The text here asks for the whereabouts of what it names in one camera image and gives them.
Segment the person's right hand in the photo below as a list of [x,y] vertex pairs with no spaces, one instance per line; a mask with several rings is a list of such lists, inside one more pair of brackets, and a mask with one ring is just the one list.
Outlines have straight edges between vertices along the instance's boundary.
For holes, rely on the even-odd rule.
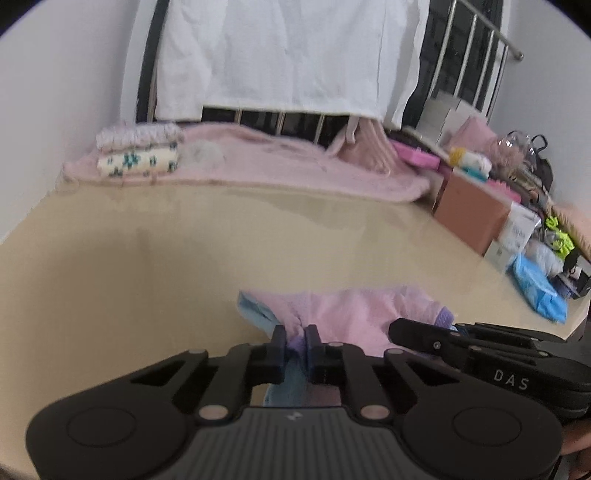
[[583,479],[591,469],[591,423],[583,420],[566,426],[563,430],[561,454],[573,455],[569,478]]

